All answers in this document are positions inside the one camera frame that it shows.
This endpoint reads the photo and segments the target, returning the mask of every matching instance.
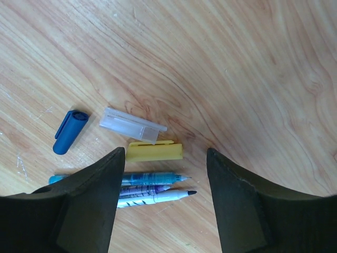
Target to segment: pen barrel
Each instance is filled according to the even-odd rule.
[[[117,207],[124,208],[132,206],[152,205],[159,202],[179,200],[181,198],[188,197],[188,195],[188,191],[163,191],[151,196],[119,199]]]
[[[155,195],[164,191],[164,186],[129,186],[121,187],[120,199]]]
[[[175,175],[172,172],[125,173],[123,175],[122,186],[168,185],[179,181],[179,178],[179,175]]]
[[[71,111],[67,116],[64,125],[57,133],[53,151],[56,154],[65,154],[73,144],[84,125],[88,122],[89,116],[80,111]]]

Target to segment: yellow cap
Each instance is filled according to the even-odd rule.
[[[183,159],[183,145],[174,141],[157,141],[154,145],[131,142],[126,152],[127,162],[164,161]]]

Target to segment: pen tip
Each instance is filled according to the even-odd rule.
[[[187,191],[187,194],[188,195],[193,195],[193,194],[196,194],[196,191]]]
[[[189,179],[189,178],[191,178],[191,177],[181,176],[180,181],[185,181],[186,179]]]

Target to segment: pen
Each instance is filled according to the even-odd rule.
[[[160,202],[179,200],[193,194],[196,194],[196,191],[179,191],[179,190],[162,191],[159,192],[158,194],[151,196],[119,199],[117,207],[123,208],[132,206],[151,205]]]
[[[166,191],[171,186],[127,186],[122,187],[120,191],[120,199],[143,197],[155,195],[161,191]]]
[[[59,182],[60,180],[69,177],[70,175],[60,174],[60,175],[53,175],[49,178],[48,184]]]
[[[186,179],[188,179],[188,177],[176,175],[173,172],[125,173],[122,179],[122,186],[168,185]]]

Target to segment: clear plastic cap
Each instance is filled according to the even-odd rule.
[[[167,127],[163,125],[109,107],[104,110],[100,127],[151,144],[156,143],[159,131],[167,130]]]

